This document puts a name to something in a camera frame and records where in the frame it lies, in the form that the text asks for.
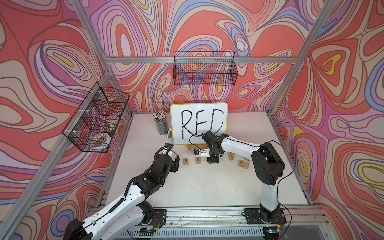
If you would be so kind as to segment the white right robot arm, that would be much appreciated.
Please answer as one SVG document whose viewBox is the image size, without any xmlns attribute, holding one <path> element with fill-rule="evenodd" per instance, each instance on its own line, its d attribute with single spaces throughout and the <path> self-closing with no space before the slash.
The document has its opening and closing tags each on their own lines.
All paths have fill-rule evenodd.
<svg viewBox="0 0 384 240">
<path fill-rule="evenodd" d="M 261 145 L 232 139 L 228 134 L 216 136 L 211 131 L 202 134 L 202 140 L 208 145 L 198 152 L 206 157 L 208 163 L 218 163 L 224 153 L 229 152 L 251 160 L 257 178 L 262 183 L 262 201 L 259 206 L 259 221 L 272 223 L 281 210 L 278 201 L 278 179 L 283 176 L 285 163 L 272 144 Z"/>
</svg>

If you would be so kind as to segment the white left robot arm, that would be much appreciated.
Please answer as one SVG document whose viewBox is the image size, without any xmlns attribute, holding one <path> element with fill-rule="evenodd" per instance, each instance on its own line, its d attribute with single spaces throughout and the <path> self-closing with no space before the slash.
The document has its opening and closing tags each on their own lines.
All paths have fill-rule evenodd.
<svg viewBox="0 0 384 240">
<path fill-rule="evenodd" d="M 148 224 L 154 218 L 154 208 L 147 201 L 164 186 L 170 172 L 179 169 L 180 157 L 173 158 L 173 144 L 165 144 L 154 154 L 153 163 L 142 174 L 133 177 L 125 191 L 110 204 L 80 221 L 72 220 L 64 240 L 113 240 L 124 230 Z"/>
</svg>

